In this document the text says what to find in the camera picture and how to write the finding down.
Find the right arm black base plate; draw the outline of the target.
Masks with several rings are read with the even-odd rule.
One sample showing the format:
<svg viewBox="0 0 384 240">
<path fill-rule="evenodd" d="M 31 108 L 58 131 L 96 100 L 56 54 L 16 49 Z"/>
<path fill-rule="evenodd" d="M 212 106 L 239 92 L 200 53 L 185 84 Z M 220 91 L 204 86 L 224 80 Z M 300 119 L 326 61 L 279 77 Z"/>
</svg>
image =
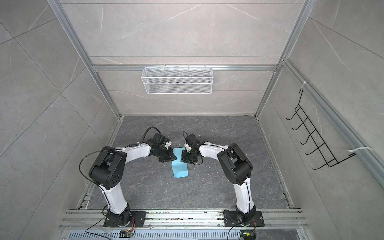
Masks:
<svg viewBox="0 0 384 240">
<path fill-rule="evenodd" d="M 264 227 L 264 217 L 261 211 L 251 210 L 247 214 L 243 214 L 241 211 L 224 210 L 224 223 L 226 227 L 241 227 L 241 226 L 253 226 Z"/>
</svg>

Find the light blue paper sheet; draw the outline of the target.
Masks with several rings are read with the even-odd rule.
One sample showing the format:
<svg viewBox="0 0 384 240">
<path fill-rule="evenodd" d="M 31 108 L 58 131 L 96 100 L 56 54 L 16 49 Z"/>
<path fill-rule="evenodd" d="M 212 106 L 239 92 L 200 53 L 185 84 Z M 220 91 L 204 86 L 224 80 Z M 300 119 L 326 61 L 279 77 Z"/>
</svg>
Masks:
<svg viewBox="0 0 384 240">
<path fill-rule="evenodd" d="M 172 161 L 172 170 L 175 178 L 184 178 L 189 175 L 188 173 L 188 165 L 186 163 L 182 163 L 182 152 L 184 148 L 175 148 L 173 149 L 173 153 L 176 156 L 176 160 Z"/>
</svg>

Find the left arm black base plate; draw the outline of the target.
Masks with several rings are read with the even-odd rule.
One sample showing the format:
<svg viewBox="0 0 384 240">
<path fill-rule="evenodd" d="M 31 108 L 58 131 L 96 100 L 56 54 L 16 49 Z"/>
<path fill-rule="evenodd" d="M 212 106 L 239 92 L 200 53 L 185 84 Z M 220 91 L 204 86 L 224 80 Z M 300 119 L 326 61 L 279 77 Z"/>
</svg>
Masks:
<svg viewBox="0 0 384 240">
<path fill-rule="evenodd" d="M 147 212 L 145 211 L 123 212 L 120 215 L 108 212 L 103 226 L 111 228 L 128 228 L 135 224 L 135 227 L 141 228 L 144 226 L 146 214 Z"/>
</svg>

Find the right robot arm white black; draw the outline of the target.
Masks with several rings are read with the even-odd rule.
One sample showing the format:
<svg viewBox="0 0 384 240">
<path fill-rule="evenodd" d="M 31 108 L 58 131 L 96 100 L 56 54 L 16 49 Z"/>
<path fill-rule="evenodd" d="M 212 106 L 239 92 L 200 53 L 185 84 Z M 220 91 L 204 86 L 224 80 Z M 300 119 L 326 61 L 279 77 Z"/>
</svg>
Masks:
<svg viewBox="0 0 384 240">
<path fill-rule="evenodd" d="M 251 176 L 253 166 L 237 144 L 229 146 L 205 143 L 185 143 L 182 161 L 196 164 L 198 158 L 211 158 L 219 161 L 223 172 L 234 185 L 236 194 L 236 211 L 242 222 L 248 221 L 256 213 L 251 194 Z"/>
</svg>

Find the aluminium mounting rail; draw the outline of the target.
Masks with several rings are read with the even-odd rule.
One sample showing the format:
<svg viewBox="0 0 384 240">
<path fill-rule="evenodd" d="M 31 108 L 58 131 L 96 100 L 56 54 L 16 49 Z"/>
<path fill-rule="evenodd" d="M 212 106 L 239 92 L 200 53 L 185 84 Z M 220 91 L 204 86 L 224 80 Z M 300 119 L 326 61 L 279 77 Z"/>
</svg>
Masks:
<svg viewBox="0 0 384 240">
<path fill-rule="evenodd" d="M 240 222 L 236 211 L 231 210 L 133 210 L 132 217 L 140 230 L 157 229 L 225 229 Z M 118 225 L 106 217 L 101 210 L 69 210 L 59 224 L 59 229 L 86 229 L 104 222 Z M 309 226 L 300 209 L 264 209 L 255 214 L 245 227 L 261 229 L 308 229 Z"/>
</svg>

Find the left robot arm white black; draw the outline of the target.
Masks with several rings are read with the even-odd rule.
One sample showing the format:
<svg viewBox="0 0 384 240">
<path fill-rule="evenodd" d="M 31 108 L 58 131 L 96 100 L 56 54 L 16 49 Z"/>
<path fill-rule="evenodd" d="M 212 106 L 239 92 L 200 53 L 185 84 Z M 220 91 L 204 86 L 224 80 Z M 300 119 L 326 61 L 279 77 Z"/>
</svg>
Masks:
<svg viewBox="0 0 384 240">
<path fill-rule="evenodd" d="M 99 151 L 89 177 L 102 190 L 109 211 L 115 216 L 122 216 L 129 210 L 120 184 L 126 163 L 148 156 L 158 157 L 160 162 L 176 159 L 173 148 L 168 145 L 142 143 L 126 148 L 105 146 Z"/>
</svg>

